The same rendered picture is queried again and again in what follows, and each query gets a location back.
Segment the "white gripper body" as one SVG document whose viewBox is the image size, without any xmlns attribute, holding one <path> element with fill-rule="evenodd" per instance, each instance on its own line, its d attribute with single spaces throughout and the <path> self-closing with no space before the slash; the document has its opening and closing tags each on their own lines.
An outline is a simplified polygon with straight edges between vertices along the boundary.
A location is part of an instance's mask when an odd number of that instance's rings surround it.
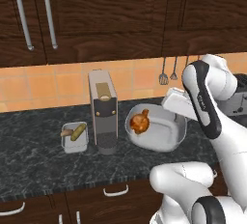
<svg viewBox="0 0 247 224">
<path fill-rule="evenodd" d="M 192 102 L 187 92 L 179 88 L 170 88 L 161 101 L 165 110 L 179 114 L 187 119 L 197 121 Z"/>
</svg>

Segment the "clear meat container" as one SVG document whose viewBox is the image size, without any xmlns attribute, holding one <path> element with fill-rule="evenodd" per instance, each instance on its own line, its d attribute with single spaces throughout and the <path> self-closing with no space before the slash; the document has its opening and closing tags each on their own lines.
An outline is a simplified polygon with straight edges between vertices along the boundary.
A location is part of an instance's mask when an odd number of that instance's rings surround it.
<svg viewBox="0 0 247 224">
<path fill-rule="evenodd" d="M 144 109 L 149 110 L 150 126 L 146 132 L 136 134 L 130 127 L 130 120 Z M 136 146 L 167 153 L 175 150 L 185 138 L 187 121 L 183 116 L 165 110 L 161 105 L 142 103 L 135 105 L 129 111 L 124 127 L 130 141 Z"/>
</svg>

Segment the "brown chicken drumstick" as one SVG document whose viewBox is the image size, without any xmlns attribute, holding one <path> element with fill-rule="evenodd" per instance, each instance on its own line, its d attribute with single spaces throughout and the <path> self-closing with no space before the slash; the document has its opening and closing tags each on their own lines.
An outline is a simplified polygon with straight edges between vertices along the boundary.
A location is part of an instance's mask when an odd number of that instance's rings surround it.
<svg viewBox="0 0 247 224">
<path fill-rule="evenodd" d="M 144 109 L 140 114 L 135 114 L 130 119 L 130 128 L 133 129 L 136 134 L 141 134 L 148 130 L 150 126 L 148 114 L 149 110 Z"/>
</svg>

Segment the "yellow-green sweet potato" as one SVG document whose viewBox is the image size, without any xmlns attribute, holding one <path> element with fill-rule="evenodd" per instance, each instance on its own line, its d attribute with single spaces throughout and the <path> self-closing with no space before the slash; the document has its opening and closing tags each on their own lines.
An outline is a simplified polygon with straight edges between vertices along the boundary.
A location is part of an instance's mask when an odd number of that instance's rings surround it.
<svg viewBox="0 0 247 224">
<path fill-rule="evenodd" d="M 76 141 L 77 138 L 83 133 L 83 131 L 86 129 L 86 124 L 79 125 L 72 133 L 70 140 Z"/>
</svg>

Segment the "clear vegetable container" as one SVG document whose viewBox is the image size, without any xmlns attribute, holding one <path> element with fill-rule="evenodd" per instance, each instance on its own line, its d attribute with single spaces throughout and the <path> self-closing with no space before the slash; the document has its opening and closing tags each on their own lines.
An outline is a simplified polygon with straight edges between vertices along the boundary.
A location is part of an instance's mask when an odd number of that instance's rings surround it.
<svg viewBox="0 0 247 224">
<path fill-rule="evenodd" d="M 68 135 L 62 137 L 61 145 L 66 154 L 85 152 L 88 148 L 89 137 L 86 122 L 64 124 L 62 126 L 62 131 L 66 131 L 68 129 L 76 130 L 80 125 L 83 125 L 85 128 L 75 141 L 71 141 Z"/>
</svg>

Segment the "hanging small spatula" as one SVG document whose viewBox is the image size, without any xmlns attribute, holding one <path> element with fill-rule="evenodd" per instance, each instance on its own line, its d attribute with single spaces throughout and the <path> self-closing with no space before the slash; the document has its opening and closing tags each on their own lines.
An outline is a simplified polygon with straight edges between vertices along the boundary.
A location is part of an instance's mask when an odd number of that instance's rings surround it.
<svg viewBox="0 0 247 224">
<path fill-rule="evenodd" d="M 171 80 L 178 80 L 178 76 L 176 74 L 177 63 L 178 63 L 178 56 L 175 57 L 173 72 L 172 72 L 172 74 L 170 76 Z"/>
</svg>

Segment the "hanging slotted spatula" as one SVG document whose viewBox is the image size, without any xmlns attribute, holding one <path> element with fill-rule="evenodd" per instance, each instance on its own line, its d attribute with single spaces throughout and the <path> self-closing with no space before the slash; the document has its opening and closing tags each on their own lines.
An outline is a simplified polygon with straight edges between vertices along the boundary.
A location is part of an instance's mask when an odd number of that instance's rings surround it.
<svg viewBox="0 0 247 224">
<path fill-rule="evenodd" d="M 168 85 L 169 84 L 168 75 L 165 73 L 165 64 L 166 64 L 166 59 L 163 59 L 162 72 L 160 73 L 160 75 L 158 77 L 160 85 Z"/>
</svg>

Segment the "silver toaster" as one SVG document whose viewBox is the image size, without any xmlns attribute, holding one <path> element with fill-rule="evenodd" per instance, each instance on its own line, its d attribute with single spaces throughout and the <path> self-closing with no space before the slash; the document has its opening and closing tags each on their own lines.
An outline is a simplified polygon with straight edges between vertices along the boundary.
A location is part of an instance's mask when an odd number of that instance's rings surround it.
<svg viewBox="0 0 247 224">
<path fill-rule="evenodd" d="M 247 115 L 247 74 L 236 73 L 237 88 L 233 96 L 227 101 L 228 116 Z"/>
</svg>

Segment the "grey coffee machine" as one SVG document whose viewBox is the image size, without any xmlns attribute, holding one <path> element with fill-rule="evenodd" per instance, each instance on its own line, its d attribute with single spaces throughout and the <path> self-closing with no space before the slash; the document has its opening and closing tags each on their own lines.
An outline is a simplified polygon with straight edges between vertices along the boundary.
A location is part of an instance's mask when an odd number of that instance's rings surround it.
<svg viewBox="0 0 247 224">
<path fill-rule="evenodd" d="M 118 96 L 108 70 L 88 74 L 95 144 L 104 155 L 114 154 L 118 144 Z"/>
</svg>

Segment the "dark wood drawer front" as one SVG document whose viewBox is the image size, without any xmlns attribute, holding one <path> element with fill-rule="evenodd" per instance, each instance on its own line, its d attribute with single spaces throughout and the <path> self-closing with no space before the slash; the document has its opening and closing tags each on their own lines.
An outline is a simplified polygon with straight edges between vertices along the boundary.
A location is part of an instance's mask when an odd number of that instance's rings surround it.
<svg viewBox="0 0 247 224">
<path fill-rule="evenodd" d="M 217 172 L 217 177 L 214 179 L 213 185 L 209 188 L 209 191 L 214 196 L 227 196 L 228 188 L 225 184 L 225 180 L 221 172 L 220 164 L 215 163 L 211 166 L 211 168 Z"/>
<path fill-rule="evenodd" d="M 129 191 L 119 197 L 106 197 L 102 190 Z M 78 189 L 66 193 L 72 224 L 77 224 L 80 211 L 81 224 L 150 224 L 152 215 L 159 209 L 162 195 L 156 193 L 147 179 L 119 182 L 94 188 Z"/>
<path fill-rule="evenodd" d="M 19 209 L 23 202 L 26 205 L 22 212 L 0 216 L 0 224 L 59 224 L 59 214 L 63 216 L 63 224 L 71 224 L 64 193 L 0 202 L 0 211 Z"/>
</svg>

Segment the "wide dark wood cupboard door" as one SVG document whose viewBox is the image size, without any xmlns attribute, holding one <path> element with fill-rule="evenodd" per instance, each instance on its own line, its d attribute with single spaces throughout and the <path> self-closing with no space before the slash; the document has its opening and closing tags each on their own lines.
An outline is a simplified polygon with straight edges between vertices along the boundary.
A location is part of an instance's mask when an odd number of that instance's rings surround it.
<svg viewBox="0 0 247 224">
<path fill-rule="evenodd" d="M 57 49 L 44 0 L 36 0 L 47 62 L 155 58 L 162 55 L 167 0 L 50 0 Z"/>
</svg>

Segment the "narrow dark wood cupboard door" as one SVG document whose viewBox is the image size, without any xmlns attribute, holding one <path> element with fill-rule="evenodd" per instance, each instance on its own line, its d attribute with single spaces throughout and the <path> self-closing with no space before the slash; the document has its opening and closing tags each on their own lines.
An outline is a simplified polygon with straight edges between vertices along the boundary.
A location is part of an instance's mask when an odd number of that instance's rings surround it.
<svg viewBox="0 0 247 224">
<path fill-rule="evenodd" d="M 0 0 L 0 68 L 46 64 L 36 0 L 22 0 L 34 50 L 27 48 L 16 0 Z"/>
</svg>

